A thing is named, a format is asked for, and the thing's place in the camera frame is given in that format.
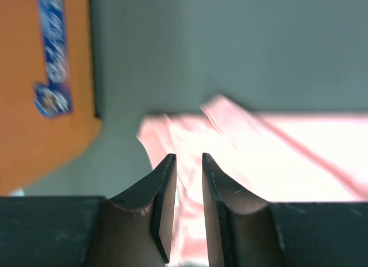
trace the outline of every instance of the orange object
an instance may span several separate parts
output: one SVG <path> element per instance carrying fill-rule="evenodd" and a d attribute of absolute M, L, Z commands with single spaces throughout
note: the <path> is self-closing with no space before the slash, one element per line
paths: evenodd
<path fill-rule="evenodd" d="M 101 127 L 94 112 L 89 3 L 62 2 L 65 86 L 72 110 L 47 118 L 35 105 L 34 89 L 36 82 L 49 78 L 40 1 L 0 0 L 0 194 L 30 184 L 74 159 Z M 45 98 L 44 102 L 55 102 L 53 97 Z"/>

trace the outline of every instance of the gray table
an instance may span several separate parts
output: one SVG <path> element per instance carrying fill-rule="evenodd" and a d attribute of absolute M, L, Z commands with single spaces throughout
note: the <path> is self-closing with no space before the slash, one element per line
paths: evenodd
<path fill-rule="evenodd" d="M 97 112 L 77 160 L 26 194 L 112 196 L 150 171 L 144 115 L 223 93 L 252 110 L 368 110 L 368 0 L 91 0 Z"/>

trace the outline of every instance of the blue sticker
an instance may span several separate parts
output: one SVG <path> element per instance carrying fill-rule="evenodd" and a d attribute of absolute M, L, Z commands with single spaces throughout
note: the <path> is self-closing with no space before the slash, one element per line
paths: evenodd
<path fill-rule="evenodd" d="M 36 82 L 34 103 L 45 117 L 72 112 L 63 0 L 39 0 L 47 83 Z"/>

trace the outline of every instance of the towel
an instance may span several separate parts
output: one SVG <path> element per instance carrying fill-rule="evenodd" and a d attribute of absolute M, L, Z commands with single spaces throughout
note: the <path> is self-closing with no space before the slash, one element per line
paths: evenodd
<path fill-rule="evenodd" d="M 177 154 L 169 266 L 208 266 L 201 157 L 274 202 L 368 200 L 368 115 L 250 113 L 218 95 L 201 115 L 148 116 L 137 138 L 154 168 Z"/>

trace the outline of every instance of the orange box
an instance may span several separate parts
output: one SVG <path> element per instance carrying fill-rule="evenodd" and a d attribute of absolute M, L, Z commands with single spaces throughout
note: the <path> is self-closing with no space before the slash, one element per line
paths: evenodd
<path fill-rule="evenodd" d="M 89 0 L 0 0 L 0 194 L 87 149 L 95 118 Z"/>

